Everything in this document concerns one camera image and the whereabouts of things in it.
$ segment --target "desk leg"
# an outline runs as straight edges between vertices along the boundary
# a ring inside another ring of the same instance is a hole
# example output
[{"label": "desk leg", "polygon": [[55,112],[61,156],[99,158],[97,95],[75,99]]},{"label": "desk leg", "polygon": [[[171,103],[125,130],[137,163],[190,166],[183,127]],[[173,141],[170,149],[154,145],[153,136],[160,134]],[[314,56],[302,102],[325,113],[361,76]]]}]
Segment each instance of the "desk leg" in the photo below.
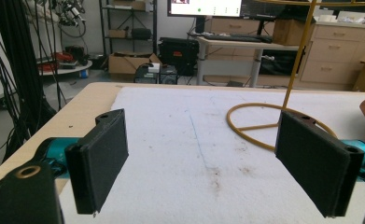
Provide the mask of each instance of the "desk leg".
[{"label": "desk leg", "polygon": [[254,62],[252,64],[252,69],[250,74],[251,75],[251,81],[249,82],[250,88],[256,87],[256,83],[258,81],[258,76],[259,76],[262,54],[263,54],[263,49],[255,49]]},{"label": "desk leg", "polygon": [[204,77],[204,69],[203,69],[203,61],[205,61],[205,53],[206,53],[207,44],[200,43],[200,52],[199,52],[199,60],[197,62],[197,86],[203,85],[203,77]]}]

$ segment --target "metal shelving unit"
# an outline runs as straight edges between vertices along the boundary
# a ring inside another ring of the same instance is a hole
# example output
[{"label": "metal shelving unit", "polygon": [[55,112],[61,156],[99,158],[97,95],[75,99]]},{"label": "metal shelving unit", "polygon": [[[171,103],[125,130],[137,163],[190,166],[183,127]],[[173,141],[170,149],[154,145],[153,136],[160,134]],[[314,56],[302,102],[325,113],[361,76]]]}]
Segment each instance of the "metal shelving unit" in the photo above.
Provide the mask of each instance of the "metal shelving unit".
[{"label": "metal shelving unit", "polygon": [[[111,1],[109,0],[99,0],[100,2],[100,16],[101,16],[101,32],[102,32],[102,37],[103,37],[103,48],[104,48],[104,55],[107,55],[107,50],[106,50],[106,45],[109,46],[110,51],[113,51],[113,41],[115,39],[123,39],[123,40],[131,40],[132,41],[132,46],[133,46],[133,51],[135,51],[135,41],[151,41],[152,42],[152,48],[153,48],[153,52],[157,53],[157,0],[153,0],[153,11],[152,12],[146,12],[146,11],[141,11],[141,10],[135,10],[135,9],[120,9],[120,8],[114,8],[114,7],[107,7],[111,5]],[[115,21],[112,21],[110,18],[110,15],[112,13],[118,13],[121,11],[128,11],[129,12],[129,16],[127,16],[127,18],[119,23],[119,25],[117,26],[116,29],[119,29],[122,25],[124,25],[126,22],[130,21],[131,25],[132,25],[132,29],[135,28],[135,25],[138,23],[139,27],[142,28],[147,28],[144,23],[142,23],[139,18],[136,16],[137,13],[152,13],[153,19],[152,19],[152,38],[149,40],[141,40],[141,39],[133,39],[131,37],[126,37],[126,38],[122,38],[122,37],[110,37],[107,32],[111,29],[114,29],[114,27],[112,27],[112,24],[115,23]]]}]

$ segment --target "white paper sheet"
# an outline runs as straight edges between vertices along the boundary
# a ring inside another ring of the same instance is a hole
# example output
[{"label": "white paper sheet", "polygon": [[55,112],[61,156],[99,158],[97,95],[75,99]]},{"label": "white paper sheet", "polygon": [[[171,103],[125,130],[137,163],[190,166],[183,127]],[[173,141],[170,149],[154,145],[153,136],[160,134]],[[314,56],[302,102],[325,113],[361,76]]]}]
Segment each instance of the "white paper sheet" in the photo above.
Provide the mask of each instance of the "white paper sheet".
[{"label": "white paper sheet", "polygon": [[[346,217],[323,218],[273,152],[226,122],[242,103],[281,105],[284,93],[123,88],[130,157],[96,218],[77,215],[70,184],[60,196],[66,223],[361,223],[365,183]],[[325,122],[342,139],[365,140],[365,95],[292,93],[288,107]],[[237,126],[276,123],[279,111],[236,111]],[[254,133],[273,144],[276,129]]]}]

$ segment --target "black storage bin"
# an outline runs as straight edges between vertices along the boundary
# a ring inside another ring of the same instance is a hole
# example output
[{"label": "black storage bin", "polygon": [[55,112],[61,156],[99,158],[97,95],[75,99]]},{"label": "black storage bin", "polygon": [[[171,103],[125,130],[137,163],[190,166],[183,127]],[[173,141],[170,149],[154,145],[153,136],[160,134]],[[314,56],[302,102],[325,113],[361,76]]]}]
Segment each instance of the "black storage bin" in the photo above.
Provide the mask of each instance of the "black storage bin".
[{"label": "black storage bin", "polygon": [[175,66],[179,76],[193,76],[194,66],[198,59],[199,42],[170,37],[161,37],[160,41],[159,59],[161,62]]}]

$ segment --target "drawer handle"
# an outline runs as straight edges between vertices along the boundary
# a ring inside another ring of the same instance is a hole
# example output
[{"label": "drawer handle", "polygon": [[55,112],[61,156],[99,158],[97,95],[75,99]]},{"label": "drawer handle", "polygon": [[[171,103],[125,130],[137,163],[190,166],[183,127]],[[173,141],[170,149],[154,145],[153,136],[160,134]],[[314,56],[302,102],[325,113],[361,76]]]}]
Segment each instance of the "drawer handle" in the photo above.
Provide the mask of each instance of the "drawer handle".
[{"label": "drawer handle", "polygon": [[330,49],[339,49],[341,47],[340,45],[330,45]]},{"label": "drawer handle", "polygon": [[242,25],[233,25],[233,24],[229,24],[230,27],[234,27],[234,28],[241,28]]},{"label": "drawer handle", "polygon": [[342,32],[333,32],[334,35],[345,35],[345,33]]},{"label": "drawer handle", "polygon": [[333,68],[332,67],[328,67],[328,66],[321,66],[321,71],[324,71],[324,72],[329,72],[331,71]]}]

